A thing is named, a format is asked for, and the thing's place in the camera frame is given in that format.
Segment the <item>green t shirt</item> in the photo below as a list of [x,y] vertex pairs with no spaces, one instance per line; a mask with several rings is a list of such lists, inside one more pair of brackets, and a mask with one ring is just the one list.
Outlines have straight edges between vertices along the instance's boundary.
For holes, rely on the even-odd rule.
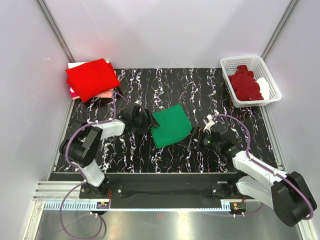
[[180,104],[154,112],[152,116],[159,124],[150,130],[157,149],[182,141],[192,130],[191,122]]

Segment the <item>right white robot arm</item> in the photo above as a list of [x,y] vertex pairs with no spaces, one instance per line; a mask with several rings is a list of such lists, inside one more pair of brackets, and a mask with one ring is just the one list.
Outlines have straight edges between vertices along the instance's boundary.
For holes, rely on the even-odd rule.
[[287,173],[268,165],[226,138],[224,132],[196,126],[179,145],[197,152],[214,152],[232,169],[244,174],[227,185],[230,197],[245,195],[260,201],[289,227],[314,216],[317,203],[300,173]]

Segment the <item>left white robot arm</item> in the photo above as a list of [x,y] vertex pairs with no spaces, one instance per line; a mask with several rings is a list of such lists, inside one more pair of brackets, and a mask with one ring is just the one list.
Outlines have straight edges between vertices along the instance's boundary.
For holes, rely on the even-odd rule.
[[142,108],[139,101],[129,102],[110,120],[76,121],[60,144],[59,152],[83,176],[84,189],[89,190],[92,196],[103,198],[109,190],[108,178],[96,161],[100,141],[133,131],[148,133],[159,126],[149,109]]

